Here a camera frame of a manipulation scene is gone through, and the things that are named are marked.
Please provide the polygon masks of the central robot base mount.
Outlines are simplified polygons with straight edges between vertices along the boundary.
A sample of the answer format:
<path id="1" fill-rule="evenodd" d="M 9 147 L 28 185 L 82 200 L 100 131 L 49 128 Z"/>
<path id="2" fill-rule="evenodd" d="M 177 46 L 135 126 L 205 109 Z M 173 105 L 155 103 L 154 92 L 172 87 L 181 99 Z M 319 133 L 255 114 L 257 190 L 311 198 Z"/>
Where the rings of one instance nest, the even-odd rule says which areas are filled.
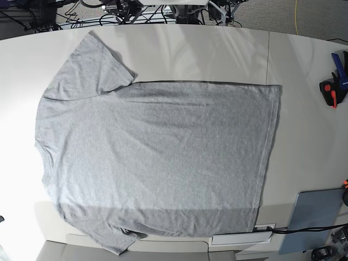
<path id="1" fill-rule="evenodd" d="M 205 25 L 203 11 L 208 9 L 209 1 L 203 5 L 163 5 L 161 15 L 164 23 Z"/>

